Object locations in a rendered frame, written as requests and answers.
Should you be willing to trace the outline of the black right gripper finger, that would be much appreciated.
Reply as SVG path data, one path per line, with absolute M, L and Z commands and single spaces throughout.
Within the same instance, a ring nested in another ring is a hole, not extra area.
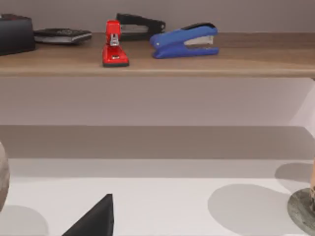
M 62 236 L 113 236 L 113 194 L 106 194 Z

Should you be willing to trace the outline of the grey round pot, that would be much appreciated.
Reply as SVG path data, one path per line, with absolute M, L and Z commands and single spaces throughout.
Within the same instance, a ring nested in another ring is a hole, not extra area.
M 9 190 L 10 171 L 6 151 L 0 142 L 0 212 L 2 211 Z

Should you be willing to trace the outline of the red stapler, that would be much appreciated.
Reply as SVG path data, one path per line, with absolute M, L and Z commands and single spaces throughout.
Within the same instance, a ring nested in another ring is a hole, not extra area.
M 129 59 L 120 46 L 121 25 L 118 20 L 108 20 L 106 23 L 106 43 L 102 50 L 104 67 L 127 67 Z

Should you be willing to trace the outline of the wooden shelf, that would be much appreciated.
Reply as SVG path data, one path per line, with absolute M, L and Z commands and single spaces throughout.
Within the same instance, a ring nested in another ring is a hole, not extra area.
M 39 44 L 36 50 L 0 56 L 0 76 L 31 77 L 296 77 L 315 78 L 315 32 L 220 33 L 216 56 L 155 59 L 147 41 L 122 47 L 128 67 L 102 65 L 103 33 L 78 46 Z

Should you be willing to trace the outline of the black book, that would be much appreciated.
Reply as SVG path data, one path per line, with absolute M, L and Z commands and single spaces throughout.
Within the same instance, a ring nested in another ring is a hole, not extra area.
M 69 28 L 46 28 L 33 32 L 37 43 L 75 45 L 91 40 L 92 33 L 88 30 Z

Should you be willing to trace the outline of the blue stapler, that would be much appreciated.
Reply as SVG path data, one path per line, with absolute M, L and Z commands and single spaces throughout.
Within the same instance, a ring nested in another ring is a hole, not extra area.
M 173 31 L 153 35 L 149 43 L 156 59 L 209 56 L 219 53 L 218 47 L 188 47 L 194 41 L 197 45 L 212 44 L 218 29 L 212 23 L 196 23 Z

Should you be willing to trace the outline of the black stapler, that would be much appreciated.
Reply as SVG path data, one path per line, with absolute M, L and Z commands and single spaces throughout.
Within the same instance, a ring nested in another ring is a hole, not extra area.
M 121 25 L 121 41 L 149 40 L 153 35 L 165 32 L 166 22 L 139 15 L 117 13 Z

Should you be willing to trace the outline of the black box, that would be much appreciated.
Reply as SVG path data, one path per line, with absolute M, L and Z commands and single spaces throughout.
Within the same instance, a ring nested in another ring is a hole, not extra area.
M 36 49 L 32 19 L 16 14 L 0 14 L 0 56 Z

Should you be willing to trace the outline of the grey stone round base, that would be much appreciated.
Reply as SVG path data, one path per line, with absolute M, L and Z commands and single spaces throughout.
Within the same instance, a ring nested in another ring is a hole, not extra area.
M 309 236 L 315 236 L 315 158 L 310 187 L 295 191 L 287 202 L 287 212 L 293 223 Z

